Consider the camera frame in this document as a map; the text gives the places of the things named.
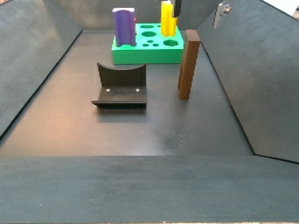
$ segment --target black plastic part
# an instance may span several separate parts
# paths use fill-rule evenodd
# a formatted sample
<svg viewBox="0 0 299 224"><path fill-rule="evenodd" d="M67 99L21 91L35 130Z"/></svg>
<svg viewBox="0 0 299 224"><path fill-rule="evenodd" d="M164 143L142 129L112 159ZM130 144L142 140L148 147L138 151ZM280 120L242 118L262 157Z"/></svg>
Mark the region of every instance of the black plastic part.
<svg viewBox="0 0 299 224"><path fill-rule="evenodd" d="M171 0L172 1L172 17L178 18L182 14L182 0Z"/></svg>
<svg viewBox="0 0 299 224"><path fill-rule="evenodd" d="M92 103L99 107L146 107L146 64L114 69L98 63L102 89Z"/></svg>

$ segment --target wooden block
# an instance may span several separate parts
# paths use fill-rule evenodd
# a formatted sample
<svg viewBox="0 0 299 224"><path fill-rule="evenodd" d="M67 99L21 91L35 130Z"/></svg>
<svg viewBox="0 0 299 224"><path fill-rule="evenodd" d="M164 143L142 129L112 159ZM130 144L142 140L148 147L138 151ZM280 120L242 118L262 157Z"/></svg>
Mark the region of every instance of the wooden block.
<svg viewBox="0 0 299 224"><path fill-rule="evenodd" d="M180 99L188 100L192 88L192 76L196 66L196 59L202 40L195 30L186 31L186 42L182 56L182 68L178 88L180 89Z"/></svg>

